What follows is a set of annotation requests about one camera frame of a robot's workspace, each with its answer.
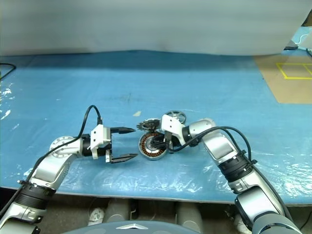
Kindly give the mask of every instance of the small wheel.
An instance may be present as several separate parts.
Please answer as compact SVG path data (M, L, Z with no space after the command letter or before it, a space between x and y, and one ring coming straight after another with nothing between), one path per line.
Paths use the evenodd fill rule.
M182 124L186 121L186 115L181 111L169 111L165 115L178 119Z

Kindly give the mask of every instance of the blue table mat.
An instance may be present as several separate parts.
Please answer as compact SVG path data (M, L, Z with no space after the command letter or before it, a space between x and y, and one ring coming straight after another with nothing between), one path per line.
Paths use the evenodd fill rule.
M1 187L18 187L54 139L76 136L87 107L95 104L109 127L135 128L172 109L187 115L186 124L209 117L236 127L284 201L312 203L312 105L277 103L252 57L127 51L1 61L18 67L1 80ZM8 69L1 66L1 73ZM85 133L95 125L91 112ZM114 156L138 153L142 134L114 134ZM158 161L142 155L120 164L77 159L58 192L226 203L235 198L201 144Z

